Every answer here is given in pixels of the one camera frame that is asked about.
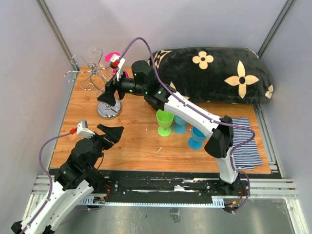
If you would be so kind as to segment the dark blue wine glass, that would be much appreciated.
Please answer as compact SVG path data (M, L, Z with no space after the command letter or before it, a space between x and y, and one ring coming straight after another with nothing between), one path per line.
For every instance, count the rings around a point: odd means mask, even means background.
M193 150L199 150L206 138L207 137L199 129L193 126L191 128L191 137L188 140L188 145Z

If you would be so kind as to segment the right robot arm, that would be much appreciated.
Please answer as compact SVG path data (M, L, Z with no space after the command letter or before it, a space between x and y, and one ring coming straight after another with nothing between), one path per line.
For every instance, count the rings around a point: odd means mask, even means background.
M115 74L105 84L105 91L97 98L98 101L115 105L115 92L119 99L123 99L126 93L139 95L153 108L167 111L187 121L209 139L204 149L217 162L222 192L226 195L238 192L240 176L232 157L234 125L230 117L212 115L188 101L174 88L165 84L156 67L150 66L144 60L132 64L133 78L125 76L121 59L114 59L109 62L109 66L115 70Z

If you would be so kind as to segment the chrome wine glass rack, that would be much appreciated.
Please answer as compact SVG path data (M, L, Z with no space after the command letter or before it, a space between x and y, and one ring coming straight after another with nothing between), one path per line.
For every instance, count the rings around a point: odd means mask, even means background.
M68 82L75 82L79 75L86 75L86 78L80 82L80 88L84 91L91 91L95 89L96 97L100 96L105 88L104 86L99 87L93 81L94 78L99 78L103 84L106 84L105 79L105 66L101 63L103 56L101 59L98 59L97 62L87 62L83 57L74 55L70 59L70 63L74 66L78 66L79 64L83 63L86 65L86 70L83 71L82 69L79 70L70 70L64 74L64 77L68 79ZM115 106L111 106L106 104L105 102L99 102L97 105L97 114L103 119L114 119L120 115L122 111L122 104L119 100L116 99Z

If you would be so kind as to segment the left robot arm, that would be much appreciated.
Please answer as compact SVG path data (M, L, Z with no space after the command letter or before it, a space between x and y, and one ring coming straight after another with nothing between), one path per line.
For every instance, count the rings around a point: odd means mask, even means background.
M15 234L53 234L64 218L88 194L106 189L111 193L104 175L95 168L104 151L117 144L124 131L123 126L97 126L103 134L88 129L87 121L81 120L69 134L76 134L79 140L66 162L55 176L46 171L49 190L34 211L23 221L15 222L11 229Z

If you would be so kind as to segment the blue striped cloth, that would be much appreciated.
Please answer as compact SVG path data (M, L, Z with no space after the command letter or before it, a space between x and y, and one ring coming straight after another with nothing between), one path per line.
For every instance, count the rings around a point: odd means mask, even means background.
M234 127L233 131L234 147L253 136L252 132L245 129ZM240 147L237 147L233 152L233 157L236 168L238 169L253 170L255 166L262 165L262 160L254 139Z

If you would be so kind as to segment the green wine glass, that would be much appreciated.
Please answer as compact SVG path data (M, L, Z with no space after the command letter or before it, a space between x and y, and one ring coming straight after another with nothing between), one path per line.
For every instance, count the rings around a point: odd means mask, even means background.
M158 134L162 137L168 137L172 132L171 125L174 120L174 114L167 111L158 110L156 112L156 119L159 125L157 130Z

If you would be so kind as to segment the black floral pillow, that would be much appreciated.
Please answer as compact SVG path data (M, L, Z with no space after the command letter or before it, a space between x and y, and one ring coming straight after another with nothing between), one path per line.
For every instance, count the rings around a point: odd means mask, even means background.
M266 66L247 48L162 49L147 60L160 79L189 101L265 104L273 95Z

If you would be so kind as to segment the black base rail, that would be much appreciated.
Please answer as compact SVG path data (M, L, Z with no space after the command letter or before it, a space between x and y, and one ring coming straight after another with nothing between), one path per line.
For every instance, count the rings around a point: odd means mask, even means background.
M149 172L103 170L104 186L92 192L76 207L95 211L103 206L184 206L224 207L246 196L244 175L232 188L221 182L218 173Z

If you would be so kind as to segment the light blue wine glass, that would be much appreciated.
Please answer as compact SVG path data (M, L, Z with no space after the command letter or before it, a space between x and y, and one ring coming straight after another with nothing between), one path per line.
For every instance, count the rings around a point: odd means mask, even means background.
M185 121L184 119L182 119L181 117L175 115L174 116L174 125L173 125L173 130L177 133L177 134L183 134L186 132L187 130L187 126L186 123L187 121Z

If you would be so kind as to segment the pink wine glass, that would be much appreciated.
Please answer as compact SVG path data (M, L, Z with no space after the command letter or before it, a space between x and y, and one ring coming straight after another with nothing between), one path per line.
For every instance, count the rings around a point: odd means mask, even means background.
M113 77L117 77L120 80L123 77L129 78L129 74L125 70L125 59L121 58L119 52L108 53L105 58L105 79L108 82Z

